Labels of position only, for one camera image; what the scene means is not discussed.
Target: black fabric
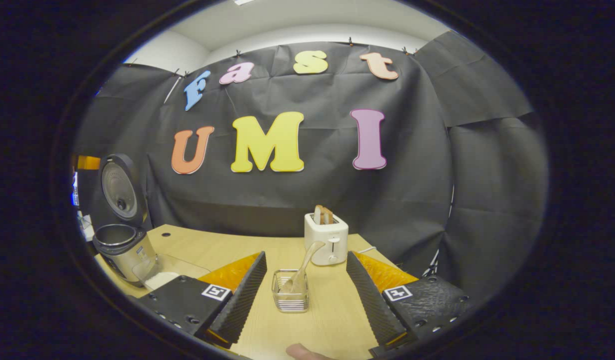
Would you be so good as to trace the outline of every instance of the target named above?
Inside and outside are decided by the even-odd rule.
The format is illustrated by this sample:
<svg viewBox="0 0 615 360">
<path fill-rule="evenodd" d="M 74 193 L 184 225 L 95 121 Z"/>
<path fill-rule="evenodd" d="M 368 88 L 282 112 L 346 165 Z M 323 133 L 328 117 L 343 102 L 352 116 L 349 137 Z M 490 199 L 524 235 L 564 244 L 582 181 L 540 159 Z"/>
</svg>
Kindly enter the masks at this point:
<svg viewBox="0 0 615 360">
<path fill-rule="evenodd" d="M 305 50 L 324 51 L 328 69 L 296 74 L 294 57 Z M 392 59 L 398 79 L 379 79 L 359 59 L 374 51 Z M 219 84 L 241 62 L 255 64 L 251 78 Z M 184 89 L 207 70 L 201 100 L 186 111 Z M 141 166 L 154 226 L 301 237 L 303 215 L 321 204 L 348 223 L 349 233 L 414 276 L 440 249 L 439 275 L 476 300 L 508 281 L 534 244 L 548 186 L 538 116 L 501 66 L 454 32 L 415 55 L 326 42 L 262 48 L 174 82 L 166 71 L 122 66 L 97 96 L 84 129 L 96 133 L 97 119 L 127 120 L 108 126 L 107 137 L 79 138 L 82 151 L 93 152 L 85 155 L 120 151 Z M 109 104 L 117 98 L 125 102 Z M 353 167 L 358 131 L 349 113 L 355 109 L 385 114 L 383 169 Z M 267 132 L 282 112 L 304 115 L 298 130 L 303 171 L 275 172 L 268 162 L 264 171 L 232 172 L 233 121 L 254 116 Z M 214 132 L 202 167 L 175 173 L 175 133 L 203 126 Z M 109 134 L 111 128 L 118 130 Z M 186 160 L 197 139 L 186 144 Z"/>
<path fill-rule="evenodd" d="M 102 85 L 93 98 L 74 142 L 74 153 L 104 158 L 124 153 L 140 172 L 141 187 L 146 183 L 146 139 L 166 96 L 178 77 L 170 71 L 145 65 L 121 65 Z M 104 198 L 98 170 L 79 170 L 79 200 L 97 229 L 106 224 L 119 224 Z M 144 228 L 152 228 L 148 214 Z"/>
<path fill-rule="evenodd" d="M 416 61 L 429 75 L 447 127 L 534 111 L 504 68 L 456 32 L 425 44 Z"/>
<path fill-rule="evenodd" d="M 536 114 L 452 127 L 454 201 L 438 274 L 483 299 L 518 271 L 541 227 L 548 161 Z"/>
<path fill-rule="evenodd" d="M 324 73 L 298 75 L 294 56 L 305 50 L 327 54 Z M 374 76 L 359 56 L 379 52 L 393 61 L 396 80 Z M 220 85 L 233 64 L 256 64 L 242 83 Z M 202 98 L 185 111 L 184 88 L 205 70 L 211 75 Z M 356 170 L 358 151 L 355 109 L 385 114 L 381 123 L 382 154 L 387 166 Z M 232 121 L 255 116 L 267 132 L 276 116 L 296 111 L 305 116 L 298 131 L 305 169 L 277 173 L 233 173 L 236 130 Z M 202 167 L 191 175 L 171 168 L 174 134 L 213 126 Z M 450 207 L 450 145 L 442 107 L 434 88 L 412 55 L 373 45 L 298 43 L 263 48 L 199 69 L 178 82 L 159 112 L 154 143 L 147 146 L 150 171 L 148 199 L 155 224 L 241 235 L 301 237 L 303 215 L 317 204 L 333 210 L 390 259 L 404 251 L 427 251 L 429 239 L 443 231 Z M 197 136 L 189 139 L 186 159 L 194 155 Z"/>
</svg>

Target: letter m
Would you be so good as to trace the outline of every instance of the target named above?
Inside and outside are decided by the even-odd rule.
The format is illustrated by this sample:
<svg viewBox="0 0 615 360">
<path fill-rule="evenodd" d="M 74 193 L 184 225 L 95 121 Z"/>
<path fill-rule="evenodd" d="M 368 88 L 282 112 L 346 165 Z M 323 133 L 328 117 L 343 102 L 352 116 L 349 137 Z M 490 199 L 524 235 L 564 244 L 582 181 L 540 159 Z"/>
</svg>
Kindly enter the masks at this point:
<svg viewBox="0 0 615 360">
<path fill-rule="evenodd" d="M 254 116 L 239 117 L 232 126 L 236 129 L 236 153 L 230 168 L 235 173 L 248 173 L 252 162 L 248 160 L 248 150 L 256 167 L 263 171 L 274 152 L 274 160 L 269 168 L 278 172 L 303 170 L 299 157 L 299 124 L 303 121 L 301 112 L 282 112 L 276 116 L 266 133 L 261 129 Z"/>
</svg>

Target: pink letter i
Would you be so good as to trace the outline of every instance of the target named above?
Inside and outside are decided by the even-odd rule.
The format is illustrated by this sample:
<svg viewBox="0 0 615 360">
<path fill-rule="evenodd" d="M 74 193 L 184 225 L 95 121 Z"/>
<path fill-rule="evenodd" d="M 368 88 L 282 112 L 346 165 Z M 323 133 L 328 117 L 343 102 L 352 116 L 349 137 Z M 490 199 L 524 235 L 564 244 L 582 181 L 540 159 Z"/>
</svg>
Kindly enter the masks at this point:
<svg viewBox="0 0 615 360">
<path fill-rule="evenodd" d="M 358 155 L 351 163 L 358 170 L 382 169 L 388 161 L 381 155 L 381 127 L 383 112 L 356 109 L 349 112 L 358 128 Z"/>
</svg>

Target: wall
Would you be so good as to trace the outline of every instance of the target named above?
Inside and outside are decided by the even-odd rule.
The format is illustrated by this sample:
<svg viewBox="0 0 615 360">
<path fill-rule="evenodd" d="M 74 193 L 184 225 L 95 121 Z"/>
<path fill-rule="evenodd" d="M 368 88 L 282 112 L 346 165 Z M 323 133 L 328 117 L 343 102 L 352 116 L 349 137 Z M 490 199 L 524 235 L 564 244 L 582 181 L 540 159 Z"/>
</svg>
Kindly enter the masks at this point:
<svg viewBox="0 0 615 360">
<path fill-rule="evenodd" d="M 145 43 L 141 48 L 127 57 L 125 63 L 143 64 L 165 69 L 171 72 L 178 70 L 183 75 L 185 71 L 201 68 L 209 51 L 200 43 L 172 30 L 166 30 Z"/>
<path fill-rule="evenodd" d="M 205 58 L 204 66 L 219 60 L 233 57 L 237 49 L 242 53 L 277 46 L 281 44 L 309 43 L 313 41 L 344 42 L 351 37 L 353 43 L 371 44 L 401 50 L 404 46 L 412 52 L 420 49 L 427 41 L 400 32 L 362 25 L 330 23 L 320 25 L 303 25 L 263 32 L 213 50 Z"/>
</svg>

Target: finger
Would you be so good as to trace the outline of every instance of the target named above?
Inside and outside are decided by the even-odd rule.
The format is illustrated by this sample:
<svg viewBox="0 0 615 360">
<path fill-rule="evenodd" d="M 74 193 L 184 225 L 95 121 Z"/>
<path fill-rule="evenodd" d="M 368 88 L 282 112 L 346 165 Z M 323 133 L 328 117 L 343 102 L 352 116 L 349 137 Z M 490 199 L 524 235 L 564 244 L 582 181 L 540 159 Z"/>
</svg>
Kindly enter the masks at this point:
<svg viewBox="0 0 615 360">
<path fill-rule="evenodd" d="M 285 349 L 285 353 L 296 360 L 333 360 L 333 358 L 308 350 L 302 344 L 292 344 Z"/>
</svg>

